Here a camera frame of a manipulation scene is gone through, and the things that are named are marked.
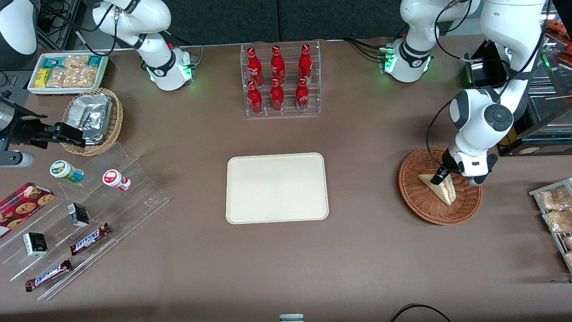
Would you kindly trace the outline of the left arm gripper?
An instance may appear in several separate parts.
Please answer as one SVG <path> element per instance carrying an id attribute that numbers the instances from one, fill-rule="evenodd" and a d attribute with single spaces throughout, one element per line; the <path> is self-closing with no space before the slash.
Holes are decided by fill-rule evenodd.
<path id="1" fill-rule="evenodd" d="M 488 153 L 472 156 L 454 145 L 442 154 L 442 165 L 431 178 L 433 185 L 440 185 L 451 172 L 459 173 L 464 177 L 488 175 Z"/>

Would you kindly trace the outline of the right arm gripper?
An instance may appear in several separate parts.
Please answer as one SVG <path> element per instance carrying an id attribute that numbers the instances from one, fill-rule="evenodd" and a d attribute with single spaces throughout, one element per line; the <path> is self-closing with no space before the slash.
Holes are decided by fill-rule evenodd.
<path id="1" fill-rule="evenodd" d="M 85 147 L 83 131 L 63 122 L 55 123 L 53 134 L 44 134 L 44 141 L 41 141 L 41 134 L 46 128 L 41 119 L 47 118 L 45 114 L 8 109 L 8 115 L 12 117 L 8 123 L 8 145 L 23 144 L 47 149 L 48 142 L 50 142 Z"/>

